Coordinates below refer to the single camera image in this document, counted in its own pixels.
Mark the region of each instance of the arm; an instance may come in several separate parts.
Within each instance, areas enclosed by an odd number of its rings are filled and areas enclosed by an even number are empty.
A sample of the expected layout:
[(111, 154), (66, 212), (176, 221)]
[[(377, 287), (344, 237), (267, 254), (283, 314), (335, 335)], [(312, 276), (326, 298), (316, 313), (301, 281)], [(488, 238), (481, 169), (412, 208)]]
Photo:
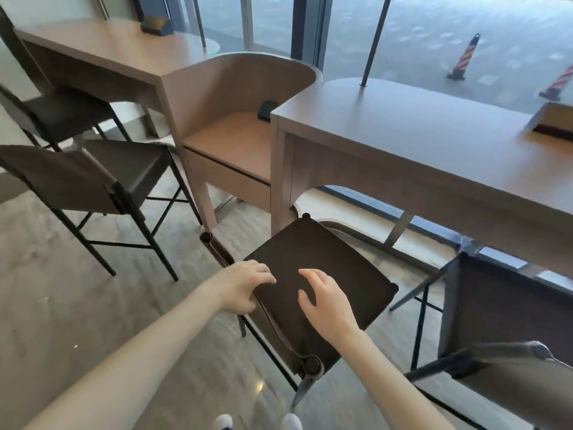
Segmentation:
[(257, 261), (219, 271), (56, 398), (25, 430), (130, 430), (190, 340), (221, 310), (253, 311), (251, 293), (266, 282), (276, 280)]
[(316, 296), (303, 290), (298, 302), (317, 332), (337, 349), (361, 380), (392, 430), (454, 430), (454, 427), (378, 350), (356, 324), (352, 308), (334, 279), (320, 270), (301, 269)]

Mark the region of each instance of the person's left arm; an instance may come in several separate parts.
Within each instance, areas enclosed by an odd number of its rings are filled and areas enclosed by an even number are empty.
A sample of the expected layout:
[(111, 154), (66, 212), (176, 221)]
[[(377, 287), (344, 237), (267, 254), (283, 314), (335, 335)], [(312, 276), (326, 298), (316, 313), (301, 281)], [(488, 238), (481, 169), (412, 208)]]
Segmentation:
[(252, 292), (276, 282), (257, 261), (227, 267), (83, 376), (24, 430), (130, 430), (163, 378), (219, 311), (247, 314)]

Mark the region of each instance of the white sneaker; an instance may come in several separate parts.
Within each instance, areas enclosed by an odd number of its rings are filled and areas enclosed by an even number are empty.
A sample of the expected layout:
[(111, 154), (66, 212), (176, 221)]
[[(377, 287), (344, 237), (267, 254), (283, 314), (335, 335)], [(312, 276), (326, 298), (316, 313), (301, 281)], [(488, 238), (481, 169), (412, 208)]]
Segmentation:
[(230, 415), (219, 415), (213, 421), (212, 430), (233, 430), (233, 419)]
[(281, 424), (281, 430), (303, 430), (303, 425), (300, 423), (297, 415), (287, 413)]

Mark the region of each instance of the wooden drawer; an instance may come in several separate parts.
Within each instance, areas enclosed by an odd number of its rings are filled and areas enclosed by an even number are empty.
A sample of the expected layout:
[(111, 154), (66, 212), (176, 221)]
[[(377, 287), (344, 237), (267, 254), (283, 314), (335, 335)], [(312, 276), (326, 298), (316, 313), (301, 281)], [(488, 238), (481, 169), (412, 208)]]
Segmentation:
[(270, 186), (198, 153), (185, 150), (185, 154), (191, 171), (202, 175), (209, 184), (270, 212)]

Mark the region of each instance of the table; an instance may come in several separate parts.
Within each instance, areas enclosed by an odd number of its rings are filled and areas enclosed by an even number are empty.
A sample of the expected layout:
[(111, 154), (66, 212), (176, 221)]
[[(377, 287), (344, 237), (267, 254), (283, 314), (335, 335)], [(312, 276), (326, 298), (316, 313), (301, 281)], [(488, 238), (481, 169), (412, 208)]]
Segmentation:
[(359, 83), (313, 86), (272, 113), (273, 234), (301, 194), (338, 185), (405, 210), (395, 235), (417, 215), (573, 277), (572, 143), (525, 131), (522, 113)]
[(152, 36), (127, 19), (79, 19), (17, 28), (53, 85), (70, 85), (108, 102), (128, 101), (168, 115), (161, 80), (219, 51), (207, 39), (176, 32)]

